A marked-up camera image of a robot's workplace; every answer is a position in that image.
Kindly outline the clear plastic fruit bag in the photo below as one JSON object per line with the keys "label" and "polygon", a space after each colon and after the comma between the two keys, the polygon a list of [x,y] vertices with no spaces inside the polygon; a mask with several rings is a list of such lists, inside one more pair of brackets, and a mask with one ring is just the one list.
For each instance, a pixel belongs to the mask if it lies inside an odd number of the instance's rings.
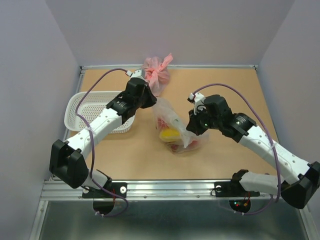
{"label": "clear plastic fruit bag", "polygon": [[161,142],[174,154],[194,151],[204,146],[210,138],[208,133],[197,136],[186,129],[186,124],[176,113],[170,102],[157,98],[152,107],[155,128]]}

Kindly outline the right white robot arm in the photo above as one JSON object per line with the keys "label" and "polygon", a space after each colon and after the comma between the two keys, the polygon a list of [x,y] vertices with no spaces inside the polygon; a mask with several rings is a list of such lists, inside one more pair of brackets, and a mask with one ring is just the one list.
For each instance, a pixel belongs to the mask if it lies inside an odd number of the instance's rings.
{"label": "right white robot arm", "polygon": [[205,97],[191,93],[186,129],[197,136],[207,130],[218,130],[223,136],[248,148],[276,169],[276,175],[254,173],[241,169],[230,181],[218,183],[215,195],[219,198],[255,196],[266,193],[280,195],[290,206],[303,209],[320,187],[320,164],[309,163],[271,139],[267,132],[244,113],[233,113],[226,99],[218,94]]}

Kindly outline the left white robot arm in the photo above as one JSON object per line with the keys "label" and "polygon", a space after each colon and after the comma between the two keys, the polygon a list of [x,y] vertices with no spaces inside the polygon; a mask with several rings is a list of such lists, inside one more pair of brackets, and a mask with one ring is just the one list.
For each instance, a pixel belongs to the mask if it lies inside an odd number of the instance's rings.
{"label": "left white robot arm", "polygon": [[157,102],[148,83],[140,77],[132,77],[125,90],[111,100],[102,112],[78,134],[62,141],[56,140],[51,147],[49,170],[71,188],[80,186],[94,188],[100,197],[111,193],[108,178],[88,169],[86,158],[94,156],[94,147],[114,129],[123,125],[138,109],[150,108]]}

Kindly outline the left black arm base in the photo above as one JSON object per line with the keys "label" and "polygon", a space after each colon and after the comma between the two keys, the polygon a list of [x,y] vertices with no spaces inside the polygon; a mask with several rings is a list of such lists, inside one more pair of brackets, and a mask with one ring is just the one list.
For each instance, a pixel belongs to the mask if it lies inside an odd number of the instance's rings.
{"label": "left black arm base", "polygon": [[127,200],[128,183],[112,182],[107,184],[107,191],[89,186],[82,186],[82,198],[93,200],[92,208],[96,216],[102,218],[116,217],[129,208]]}

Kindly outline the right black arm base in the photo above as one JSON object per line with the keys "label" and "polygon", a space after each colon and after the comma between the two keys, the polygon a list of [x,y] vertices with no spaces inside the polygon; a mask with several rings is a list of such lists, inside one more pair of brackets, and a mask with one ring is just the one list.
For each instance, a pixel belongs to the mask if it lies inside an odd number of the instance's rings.
{"label": "right black arm base", "polygon": [[261,194],[259,191],[246,191],[237,182],[218,181],[214,183],[210,195],[216,198],[229,198],[229,206],[234,212],[250,215],[251,197],[259,197]]}

